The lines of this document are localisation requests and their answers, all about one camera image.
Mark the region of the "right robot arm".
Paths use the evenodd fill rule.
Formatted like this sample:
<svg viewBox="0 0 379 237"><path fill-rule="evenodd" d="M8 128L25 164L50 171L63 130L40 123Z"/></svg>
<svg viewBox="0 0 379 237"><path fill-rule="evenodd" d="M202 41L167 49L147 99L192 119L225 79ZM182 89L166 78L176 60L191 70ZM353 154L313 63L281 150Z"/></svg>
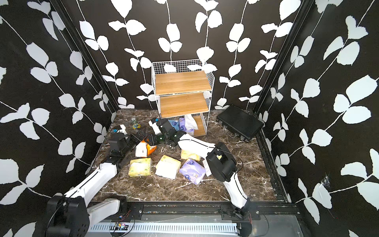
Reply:
<svg viewBox="0 0 379 237"><path fill-rule="evenodd" d="M148 138L154 145L178 145L180 149L204 158L211 174L227 189L233 207L230 216L238 220L248 216L250 203L238 178L240 169L237 168L236 159L224 143L213 144L194 138L185 131L176 130L166 118L151 119L149 126L154 133L149 134Z"/></svg>

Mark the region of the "orange tissue pack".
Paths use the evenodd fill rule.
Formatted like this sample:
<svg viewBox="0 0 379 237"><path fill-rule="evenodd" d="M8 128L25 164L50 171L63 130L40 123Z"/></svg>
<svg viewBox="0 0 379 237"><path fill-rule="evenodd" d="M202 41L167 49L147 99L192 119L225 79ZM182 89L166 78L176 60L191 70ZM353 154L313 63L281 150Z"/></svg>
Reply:
<svg viewBox="0 0 379 237"><path fill-rule="evenodd" d="M148 158L156 148L157 146L151 146L143 140L135 147L135 157Z"/></svg>

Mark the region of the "purple tissue pack bottom shelf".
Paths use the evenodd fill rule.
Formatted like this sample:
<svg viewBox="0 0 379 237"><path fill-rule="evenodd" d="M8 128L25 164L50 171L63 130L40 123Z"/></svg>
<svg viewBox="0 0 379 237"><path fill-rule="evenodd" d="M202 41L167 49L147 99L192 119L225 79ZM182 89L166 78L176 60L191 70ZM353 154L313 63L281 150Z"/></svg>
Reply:
<svg viewBox="0 0 379 237"><path fill-rule="evenodd" d="M179 118L179 129L190 136L194 136L195 131L198 130L198 125L191 114L184 115L183 118Z"/></svg>

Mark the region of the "light yellow tissue pack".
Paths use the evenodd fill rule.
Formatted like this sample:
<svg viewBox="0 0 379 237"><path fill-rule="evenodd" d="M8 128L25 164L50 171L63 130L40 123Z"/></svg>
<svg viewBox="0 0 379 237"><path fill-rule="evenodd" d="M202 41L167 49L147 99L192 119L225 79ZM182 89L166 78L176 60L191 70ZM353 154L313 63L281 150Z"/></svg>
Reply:
<svg viewBox="0 0 379 237"><path fill-rule="evenodd" d="M152 159L141 158L130 161L128 175L130 177L150 176L152 171Z"/></svg>

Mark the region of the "yellow tissue pack shelf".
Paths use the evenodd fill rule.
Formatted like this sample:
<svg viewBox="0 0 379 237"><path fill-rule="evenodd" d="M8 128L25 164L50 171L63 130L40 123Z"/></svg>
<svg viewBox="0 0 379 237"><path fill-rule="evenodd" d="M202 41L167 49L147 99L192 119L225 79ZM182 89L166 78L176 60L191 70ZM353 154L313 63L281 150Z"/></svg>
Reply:
<svg viewBox="0 0 379 237"><path fill-rule="evenodd" d="M181 150L181 159L182 160L191 159L191 160L199 162L201 160L201 156L199 156L195 153L186 151L186 150Z"/></svg>

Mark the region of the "orange-yellow tissue pack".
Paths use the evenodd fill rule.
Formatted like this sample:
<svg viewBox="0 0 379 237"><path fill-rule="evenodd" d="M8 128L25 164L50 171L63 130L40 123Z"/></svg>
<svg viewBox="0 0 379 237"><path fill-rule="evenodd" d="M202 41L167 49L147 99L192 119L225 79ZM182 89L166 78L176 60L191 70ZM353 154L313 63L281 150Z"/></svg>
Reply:
<svg viewBox="0 0 379 237"><path fill-rule="evenodd" d="M181 162L169 156L163 155L156 165L155 175L175 179L181 167Z"/></svg>

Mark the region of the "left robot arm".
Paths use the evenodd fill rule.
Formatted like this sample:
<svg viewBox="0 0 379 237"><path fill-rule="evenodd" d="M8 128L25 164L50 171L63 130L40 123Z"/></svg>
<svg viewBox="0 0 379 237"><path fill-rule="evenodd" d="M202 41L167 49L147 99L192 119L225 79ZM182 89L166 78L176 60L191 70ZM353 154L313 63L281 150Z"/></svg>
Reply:
<svg viewBox="0 0 379 237"><path fill-rule="evenodd" d="M63 195L55 194L47 203L42 235L44 237L84 237L104 219L129 208L121 197L108 198L90 206L102 187L131 160L131 153L145 139L142 132L114 133L109 138L110 151L99 166L81 183Z"/></svg>

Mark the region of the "pale yellow tissue pack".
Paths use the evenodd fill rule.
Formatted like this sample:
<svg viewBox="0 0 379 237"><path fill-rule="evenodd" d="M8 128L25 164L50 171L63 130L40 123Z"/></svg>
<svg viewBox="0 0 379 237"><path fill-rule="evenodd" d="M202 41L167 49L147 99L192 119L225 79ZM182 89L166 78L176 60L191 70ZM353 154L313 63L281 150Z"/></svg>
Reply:
<svg viewBox="0 0 379 237"><path fill-rule="evenodd" d="M210 167L209 167L209 165L208 165L207 160L203 160L202 163L203 163L203 165L204 165L204 168L205 168L205 171L206 171L206 175L207 175L208 177L211 176L212 173L211 173L211 170L210 170Z"/></svg>

